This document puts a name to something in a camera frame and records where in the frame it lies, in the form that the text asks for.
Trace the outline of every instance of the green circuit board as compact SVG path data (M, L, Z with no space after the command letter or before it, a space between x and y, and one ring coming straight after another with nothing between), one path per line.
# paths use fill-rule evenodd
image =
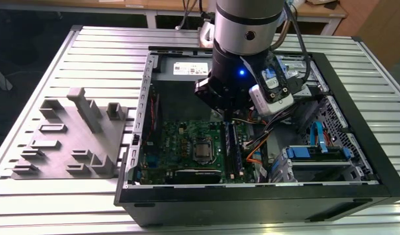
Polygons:
M221 142L221 123L206 121L165 121L162 125L158 153L146 153L142 159L142 184L161 185L172 170L197 169L222 172L221 183L246 183L253 178L252 170L245 167L242 177L225 176L224 147ZM236 125L238 141L246 141L246 125ZM194 161L194 145L206 143L212 152L209 161Z

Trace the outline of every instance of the robotic arm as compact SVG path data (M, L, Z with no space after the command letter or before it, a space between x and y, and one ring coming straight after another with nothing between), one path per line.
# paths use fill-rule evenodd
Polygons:
M217 0L213 62L194 94L229 121L236 110L256 106L266 116L293 103L281 68L265 81L276 60L269 51L284 0Z

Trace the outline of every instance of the motherboard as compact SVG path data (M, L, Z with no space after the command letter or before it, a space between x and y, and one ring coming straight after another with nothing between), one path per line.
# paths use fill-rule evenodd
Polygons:
M246 125L234 124L237 141L248 140ZM246 183L252 165L241 175L228 174L225 130L221 122L165 121L157 151L146 151L141 161L141 184Z

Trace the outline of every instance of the aluminum slotted table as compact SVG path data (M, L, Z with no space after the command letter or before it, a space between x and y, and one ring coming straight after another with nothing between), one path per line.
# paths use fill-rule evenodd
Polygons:
M325 53L400 174L400 86L364 43L349 37L304 36L308 51ZM74 26L0 148L0 234L137 233L142 229L113 206L117 179L13 180L12 168L42 118L44 98L66 100L84 87L98 106L120 102L136 108L148 46L197 47L198 33L168 29ZM280 50L300 51L294 35ZM132 130L129 112L125 129ZM122 144L132 135L124 134ZM335 222L169 227L173 234L400 234L400 201L372 207Z

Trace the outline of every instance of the dark floor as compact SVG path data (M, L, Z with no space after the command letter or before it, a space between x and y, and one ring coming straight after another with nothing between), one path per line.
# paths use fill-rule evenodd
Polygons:
M174 28L181 17L158 16L158 28ZM61 13L0 10L0 71L13 84L0 89L0 144L32 95L72 25L146 27L142 15ZM196 29L198 18L185 28ZM400 83L400 63L392 70Z

